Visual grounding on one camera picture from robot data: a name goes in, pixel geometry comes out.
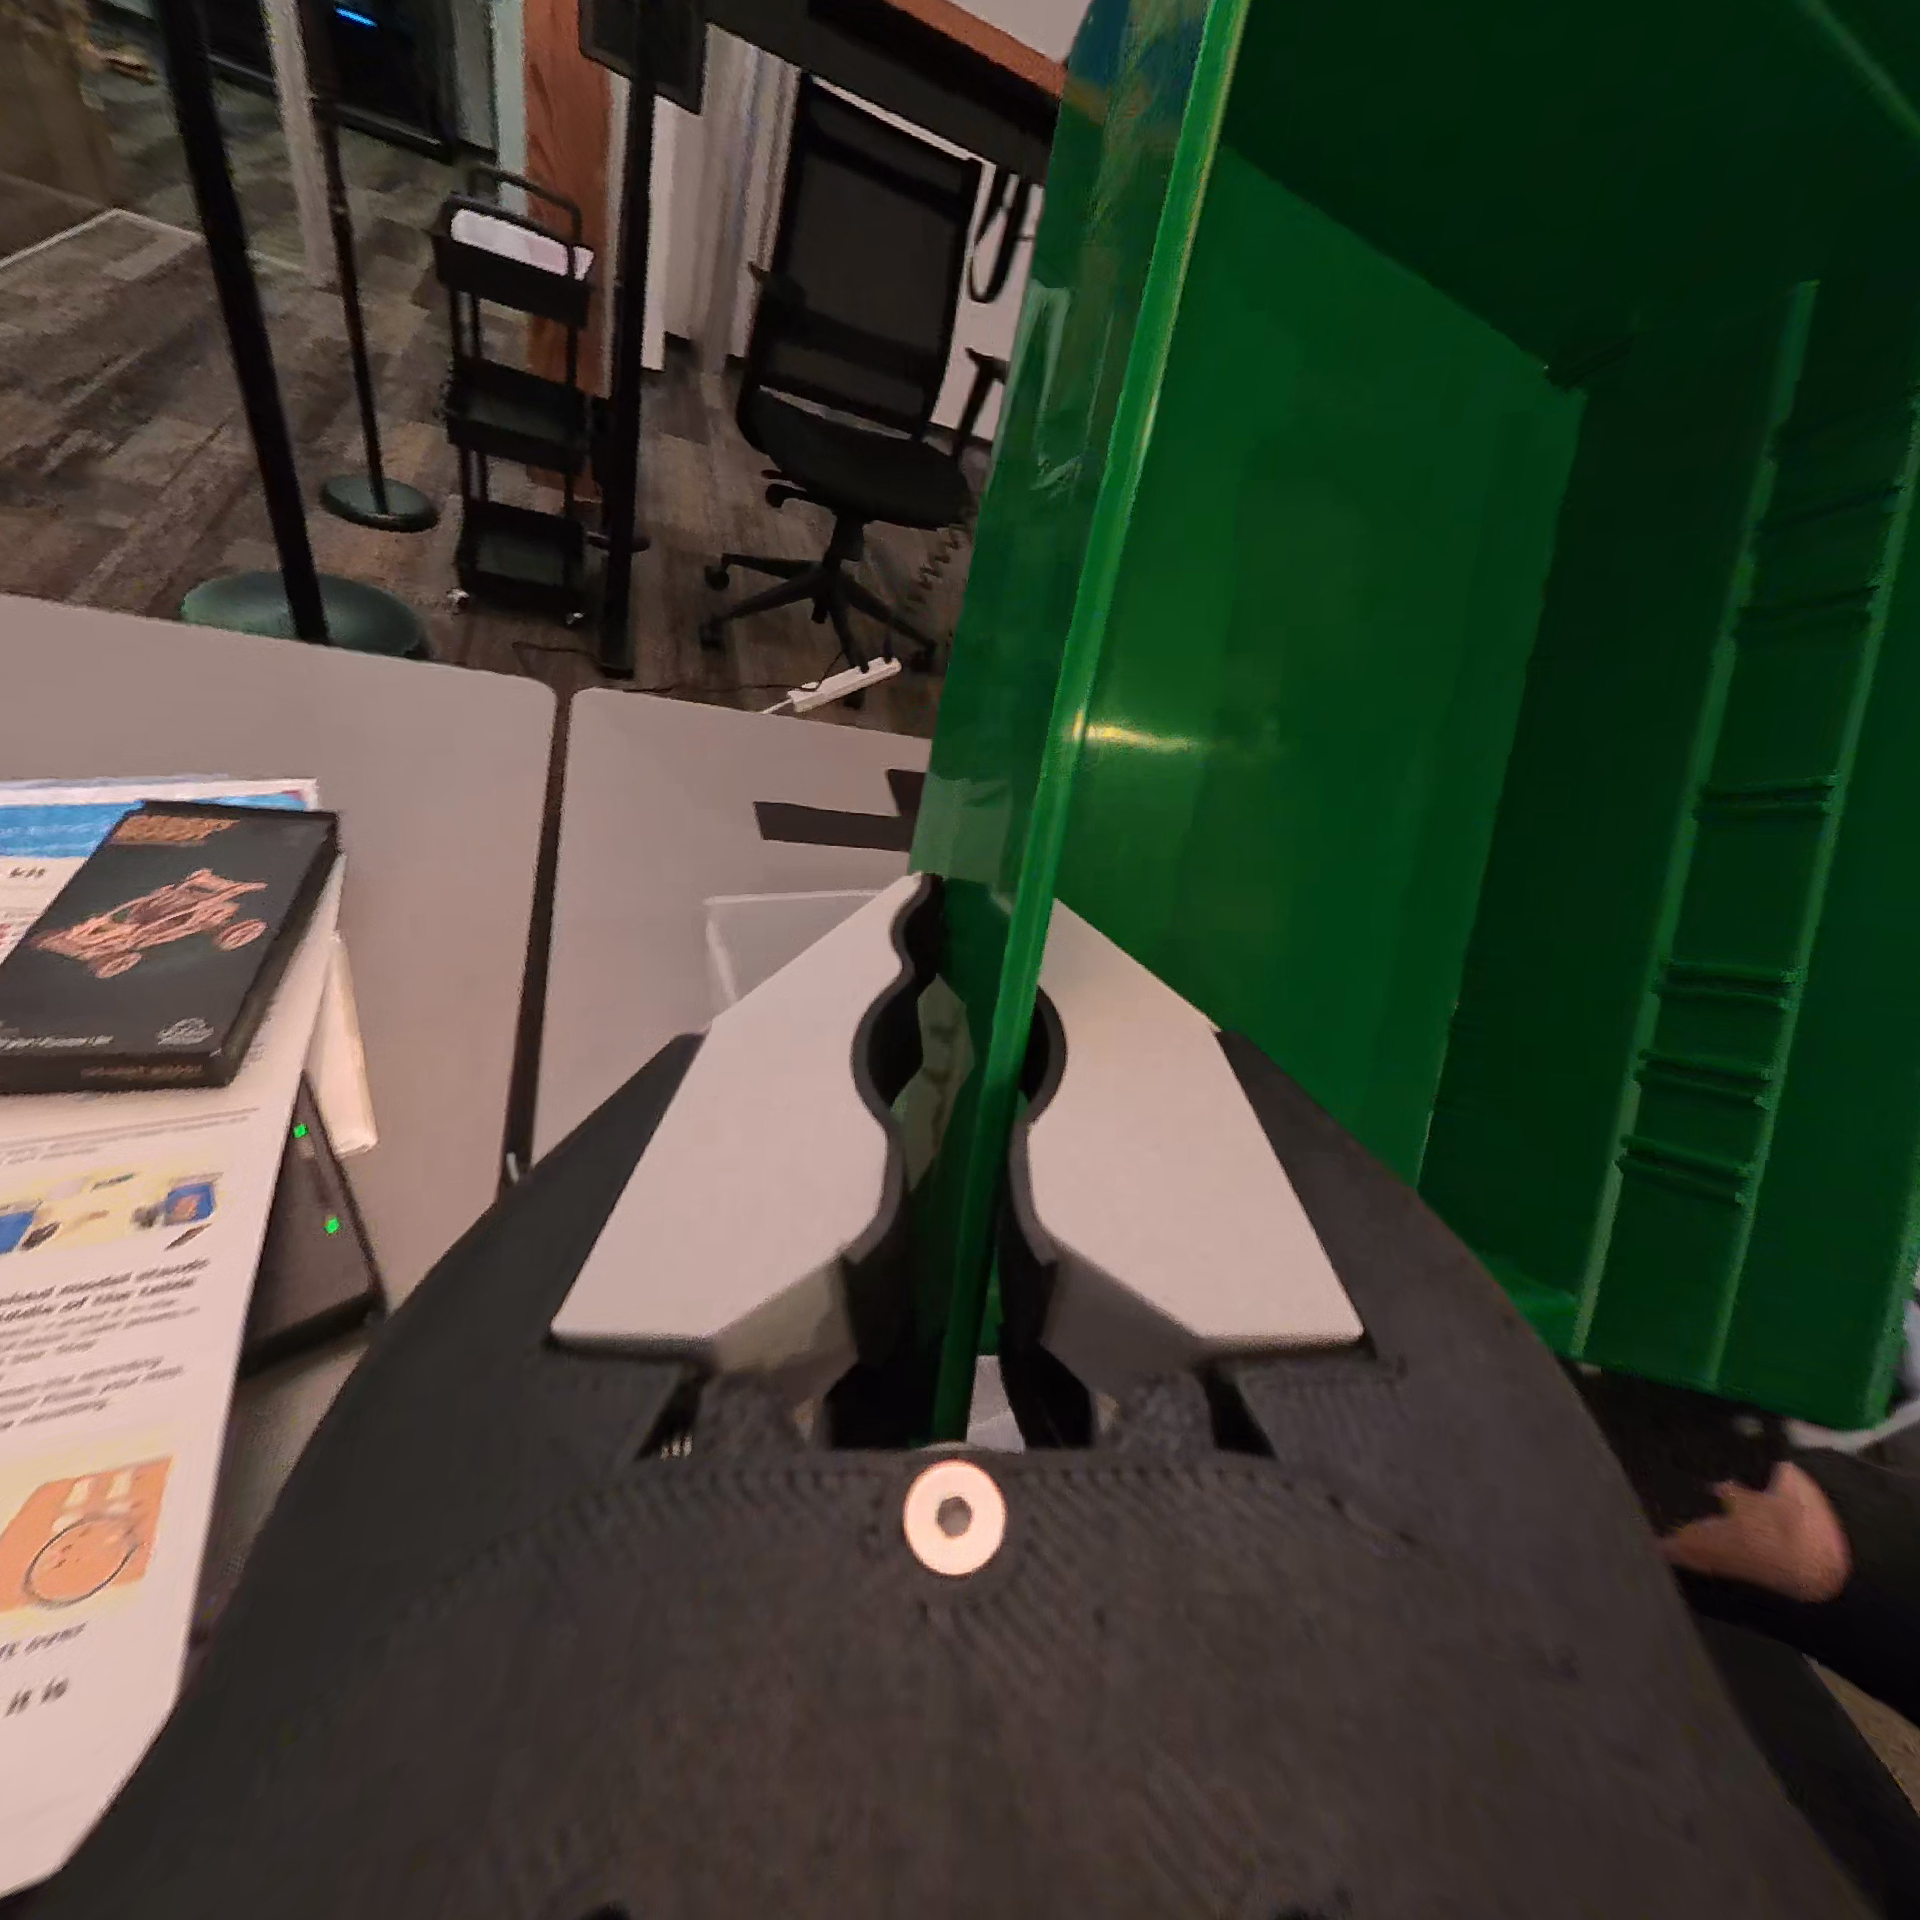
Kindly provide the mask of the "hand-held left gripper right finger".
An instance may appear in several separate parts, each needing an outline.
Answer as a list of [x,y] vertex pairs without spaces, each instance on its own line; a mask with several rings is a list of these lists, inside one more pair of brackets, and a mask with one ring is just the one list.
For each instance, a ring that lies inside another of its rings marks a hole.
[[1051,904],[1004,1183],[1004,1390],[1026,1448],[1223,1362],[1353,1357],[1333,1259],[1227,1035]]

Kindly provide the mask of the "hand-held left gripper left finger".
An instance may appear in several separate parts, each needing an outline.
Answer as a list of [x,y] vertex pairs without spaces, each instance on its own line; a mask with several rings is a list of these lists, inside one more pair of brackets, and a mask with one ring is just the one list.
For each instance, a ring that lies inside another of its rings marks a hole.
[[896,1357],[914,1289],[900,1096],[941,944],[941,880],[904,875],[692,1038],[557,1347],[797,1398]]

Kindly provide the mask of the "green plastic bin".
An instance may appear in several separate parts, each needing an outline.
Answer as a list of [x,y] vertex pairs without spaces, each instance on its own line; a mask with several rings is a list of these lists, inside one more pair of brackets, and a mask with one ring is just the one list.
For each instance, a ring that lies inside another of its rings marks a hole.
[[1051,911],[1561,1357],[1916,1280],[1916,5],[1090,5],[913,852],[959,1434]]

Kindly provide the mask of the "person's right hand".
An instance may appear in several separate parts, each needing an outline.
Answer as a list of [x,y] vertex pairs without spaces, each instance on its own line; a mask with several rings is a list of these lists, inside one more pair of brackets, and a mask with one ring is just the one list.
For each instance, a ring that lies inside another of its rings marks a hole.
[[1660,1535],[1670,1568],[1808,1606],[1848,1587],[1853,1545],[1843,1518],[1801,1462],[1778,1462],[1767,1485],[1718,1482],[1714,1500],[1710,1515]]

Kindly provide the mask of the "black device with green lights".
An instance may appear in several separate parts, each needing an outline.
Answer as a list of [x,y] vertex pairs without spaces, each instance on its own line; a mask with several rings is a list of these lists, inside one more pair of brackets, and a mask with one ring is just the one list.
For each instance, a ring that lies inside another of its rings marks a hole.
[[368,1328],[389,1311],[349,1177],[302,1080],[253,1280],[236,1377]]

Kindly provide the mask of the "white power strip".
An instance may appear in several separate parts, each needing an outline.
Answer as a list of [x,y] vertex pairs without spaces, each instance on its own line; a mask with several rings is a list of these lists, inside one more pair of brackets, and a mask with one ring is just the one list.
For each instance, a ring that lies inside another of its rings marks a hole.
[[863,668],[844,668],[820,680],[790,687],[776,700],[776,706],[760,710],[765,714],[811,714],[840,701],[863,701],[865,693],[891,683],[903,676],[903,660],[882,658]]

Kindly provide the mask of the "black model kit box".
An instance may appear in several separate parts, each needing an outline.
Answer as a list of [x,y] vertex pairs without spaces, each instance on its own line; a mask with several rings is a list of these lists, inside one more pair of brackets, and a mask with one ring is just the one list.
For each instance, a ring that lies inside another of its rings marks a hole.
[[229,1089],[336,863],[324,806],[128,806],[5,958],[5,1093]]

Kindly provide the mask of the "white instruction sheet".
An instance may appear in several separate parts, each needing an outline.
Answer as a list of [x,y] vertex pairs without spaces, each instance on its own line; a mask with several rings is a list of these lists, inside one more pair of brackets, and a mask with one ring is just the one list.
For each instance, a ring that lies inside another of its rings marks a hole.
[[340,946],[324,893],[226,1092],[5,1106],[5,1895],[57,1875],[182,1685],[260,1254]]

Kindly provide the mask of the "black utility cart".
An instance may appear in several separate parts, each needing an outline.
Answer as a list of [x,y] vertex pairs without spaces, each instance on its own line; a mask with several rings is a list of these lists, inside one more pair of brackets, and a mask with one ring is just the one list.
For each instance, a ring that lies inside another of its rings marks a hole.
[[582,381],[596,304],[584,216],[528,176],[475,163],[427,241],[450,340],[442,426],[461,483],[450,603],[582,627],[596,597],[582,483],[599,428]]

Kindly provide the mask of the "black office chair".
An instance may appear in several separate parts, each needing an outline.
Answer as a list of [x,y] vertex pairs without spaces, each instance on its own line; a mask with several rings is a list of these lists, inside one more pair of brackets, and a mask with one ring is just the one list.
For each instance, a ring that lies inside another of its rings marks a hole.
[[844,660],[870,668],[852,610],[930,660],[930,636],[856,581],[872,525],[941,537],[976,495],[959,459],[930,442],[953,352],[970,225],[984,168],[803,75],[794,97],[771,264],[756,269],[757,306],[736,426],[768,461],[768,505],[803,500],[831,512],[818,562],[720,557],[778,586],[738,597],[698,627],[720,649],[731,624],[803,603],[834,624]]

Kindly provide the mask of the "blue printed sheet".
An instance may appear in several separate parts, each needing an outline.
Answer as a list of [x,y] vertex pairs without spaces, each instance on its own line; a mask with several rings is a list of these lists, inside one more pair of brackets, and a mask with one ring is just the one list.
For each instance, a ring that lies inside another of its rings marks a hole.
[[312,778],[5,780],[5,954],[64,896],[113,826],[146,800],[322,806]]

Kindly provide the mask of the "wooden top desk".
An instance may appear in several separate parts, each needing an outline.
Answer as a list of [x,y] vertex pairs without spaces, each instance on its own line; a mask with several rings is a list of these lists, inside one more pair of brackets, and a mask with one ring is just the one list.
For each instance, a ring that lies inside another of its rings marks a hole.
[[1045,183],[1068,69],[959,5],[701,5],[708,26]]

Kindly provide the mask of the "black stanchion post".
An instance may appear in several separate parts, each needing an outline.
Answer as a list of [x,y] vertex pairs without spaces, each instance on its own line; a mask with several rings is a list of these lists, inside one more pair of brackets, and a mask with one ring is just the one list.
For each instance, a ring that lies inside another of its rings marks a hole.
[[389,537],[422,537],[436,529],[442,517],[426,495],[418,495],[410,483],[389,479],[378,446],[376,378],[366,345],[364,286],[355,271],[355,237],[349,218],[349,183],[340,155],[340,104],[335,96],[327,8],[302,5],[297,15],[303,89],[312,97],[314,132],[322,140],[327,225],[335,241],[335,278],[340,286],[343,336],[349,345],[349,378],[364,434],[364,467],[355,475],[329,477],[322,490],[322,502],[335,517],[364,529]]
[[181,620],[226,634],[303,639],[378,660],[426,660],[415,607],[366,581],[324,575],[314,562],[297,450],[280,405],[274,343],[253,271],[243,204],[213,93],[213,56],[198,5],[157,5],[166,93],[199,208],[213,290],[247,410],[260,490],[278,566],[210,578],[188,592]]

